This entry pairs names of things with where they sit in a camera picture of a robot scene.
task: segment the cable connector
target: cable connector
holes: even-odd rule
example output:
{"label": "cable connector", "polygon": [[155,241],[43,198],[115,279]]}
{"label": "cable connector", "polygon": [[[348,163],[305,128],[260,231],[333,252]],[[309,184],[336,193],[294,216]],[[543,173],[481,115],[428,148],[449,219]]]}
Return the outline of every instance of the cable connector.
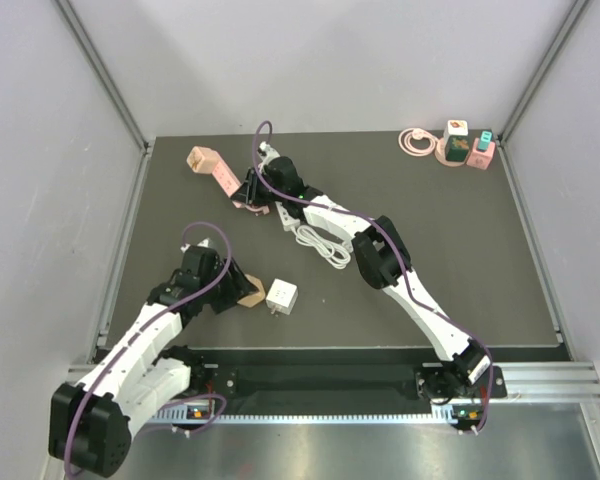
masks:
{"label": "cable connector", "polygon": [[282,206],[282,203],[276,202],[276,208],[278,209],[278,215],[280,215],[282,228],[285,232],[289,232],[300,226],[300,220],[289,215],[289,212]]}
{"label": "cable connector", "polygon": [[427,134],[427,132],[425,132],[421,128],[414,128],[413,132],[411,132],[411,136],[413,137],[414,140],[422,140],[426,134]]}

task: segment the white power adapter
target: white power adapter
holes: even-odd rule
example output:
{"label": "white power adapter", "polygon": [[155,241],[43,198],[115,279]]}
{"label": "white power adapter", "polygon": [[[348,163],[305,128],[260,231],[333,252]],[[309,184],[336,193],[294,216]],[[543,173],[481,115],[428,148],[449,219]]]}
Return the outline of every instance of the white power adapter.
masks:
{"label": "white power adapter", "polygon": [[298,287],[292,283],[276,278],[269,289],[265,301],[272,313],[282,312],[285,315],[289,315],[297,298]]}

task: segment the metal frame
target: metal frame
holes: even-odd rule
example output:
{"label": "metal frame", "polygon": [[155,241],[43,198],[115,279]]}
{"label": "metal frame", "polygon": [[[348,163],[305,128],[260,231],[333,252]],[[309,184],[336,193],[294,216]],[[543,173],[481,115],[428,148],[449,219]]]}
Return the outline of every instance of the metal frame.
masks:
{"label": "metal frame", "polygon": [[551,41],[549,48],[540,61],[540,64],[531,76],[529,83],[523,90],[520,99],[513,109],[513,112],[511,112],[511,115],[509,115],[509,119],[505,123],[502,133],[499,135],[500,141],[506,143],[511,137],[522,116],[527,111],[529,104],[538,92],[540,85],[546,78],[547,73],[555,63],[558,55],[560,55],[560,52],[562,52],[567,40],[569,40],[569,37],[573,33],[576,25],[582,18],[582,15],[590,3],[591,0],[575,0],[571,5],[571,8],[569,8],[566,17],[558,29],[558,32]]}
{"label": "metal frame", "polygon": [[62,18],[66,21],[71,34],[85,55],[87,63],[89,63],[91,68],[93,68],[93,71],[100,81],[102,88],[107,93],[109,100],[111,100],[111,104],[115,108],[116,112],[118,112],[118,115],[120,115],[120,118],[125,127],[127,127],[127,130],[129,130],[131,138],[133,138],[133,141],[136,143],[136,145],[138,145],[138,148],[140,148],[143,153],[146,153],[149,148],[149,142],[145,139],[140,127],[138,126],[138,123],[136,122],[135,118],[133,118],[133,115],[122,98],[118,87],[111,78],[111,74],[100,58],[98,50],[89,38],[89,34],[84,28],[84,25],[82,25],[80,17],[73,8],[71,1],[53,0],[53,3],[58,8]]}
{"label": "metal frame", "polygon": [[118,295],[118,290],[120,289],[120,281],[122,280],[122,272],[127,260],[127,253],[129,252],[131,235],[133,234],[133,227],[136,222],[138,208],[140,207],[140,198],[142,197],[142,190],[144,189],[144,183],[149,171],[152,149],[153,145],[150,145],[147,152],[142,155],[140,163],[138,164],[138,170],[125,208],[122,229],[116,243],[116,251],[107,280],[104,300],[98,314],[98,323],[96,330],[89,340],[90,343],[87,348],[88,359],[92,358],[96,349],[98,347],[103,347],[107,340],[109,325],[111,324],[116,297]]}
{"label": "metal frame", "polygon": [[542,293],[544,294],[545,300],[547,302],[547,307],[549,308],[551,321],[553,322],[553,326],[556,330],[556,333],[558,334],[559,340],[566,343],[571,358],[575,359],[576,357],[574,355],[574,352],[571,351],[571,349],[573,348],[573,344],[571,341],[572,338],[565,326],[564,314],[562,312],[562,308],[560,307],[560,303],[557,300],[555,288],[553,286],[553,282],[551,281],[551,276],[549,275],[547,264],[542,253],[542,249],[540,248],[540,243],[538,241],[538,236],[536,234],[536,230],[531,220],[529,208],[527,206],[526,200],[524,199],[524,195],[522,194],[520,182],[518,181],[518,175],[511,162],[509,150],[506,145],[503,145],[503,142],[498,141],[497,144],[498,151],[500,153],[500,158],[502,160],[502,164],[504,165],[504,170],[509,181],[509,188],[511,189],[513,200],[516,204],[518,215],[520,216],[520,223],[522,224],[522,229],[524,230],[524,234],[527,238],[527,244],[529,245],[531,258],[533,259],[533,263],[536,267],[536,272],[538,273],[538,277],[540,278],[540,286],[542,288]]}

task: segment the dark gray tabletop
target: dark gray tabletop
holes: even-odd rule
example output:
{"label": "dark gray tabletop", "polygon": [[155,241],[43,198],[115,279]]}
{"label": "dark gray tabletop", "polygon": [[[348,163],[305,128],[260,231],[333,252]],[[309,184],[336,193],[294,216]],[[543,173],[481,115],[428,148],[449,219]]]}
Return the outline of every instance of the dark gray tabletop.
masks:
{"label": "dark gray tabletop", "polygon": [[[456,321],[492,346],[556,345],[525,235],[499,158],[487,171],[448,168],[414,158],[397,132],[280,134],[273,146],[305,182],[345,208],[387,215],[418,274]],[[238,264],[268,288],[274,278],[298,286],[290,316],[263,304],[214,316],[206,310],[177,339],[200,347],[427,346],[404,310],[368,287],[355,260],[335,270],[284,232],[277,213],[255,217],[236,209],[208,175],[185,160],[211,147],[242,179],[250,135],[158,138],[150,161],[108,341],[115,343],[152,287],[180,265],[180,234],[196,220],[230,237]],[[209,235],[192,234],[190,243]]]}

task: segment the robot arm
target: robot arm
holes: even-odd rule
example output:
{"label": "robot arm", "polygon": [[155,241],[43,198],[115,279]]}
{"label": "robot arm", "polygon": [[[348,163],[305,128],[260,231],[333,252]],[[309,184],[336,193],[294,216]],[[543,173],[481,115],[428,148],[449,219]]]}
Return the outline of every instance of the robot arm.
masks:
{"label": "robot arm", "polygon": [[77,406],[112,359],[115,364],[97,384],[73,441],[71,463],[109,477],[122,464],[131,442],[142,426],[165,404],[181,393],[202,393],[205,369],[186,358],[172,358],[164,347],[209,304],[215,313],[242,303],[261,292],[231,261],[215,288],[197,299],[149,319],[179,300],[208,285],[226,260],[208,241],[187,246],[182,265],[171,278],[155,287],[138,318],[107,357],[76,385],[63,384],[51,400],[49,453],[64,458],[69,426]]}
{"label": "robot arm", "polygon": [[[424,332],[456,389],[473,386],[489,368],[491,361],[478,342],[444,319],[446,315],[413,269],[409,252],[391,220],[382,216],[375,220],[375,224],[398,247],[407,267],[408,282],[400,272],[392,249],[370,222],[335,211],[346,209],[320,190],[305,185],[291,159],[281,156],[270,145],[263,142],[258,154],[262,159],[260,171],[270,185],[282,193],[327,208],[303,205],[278,197],[259,181],[254,169],[249,170],[246,181],[232,195],[232,200],[251,207],[276,202],[281,218],[288,216],[300,220],[339,238],[343,246],[354,253],[363,279],[372,288],[382,290],[393,298]],[[407,291],[407,285],[411,288],[411,295]]]}

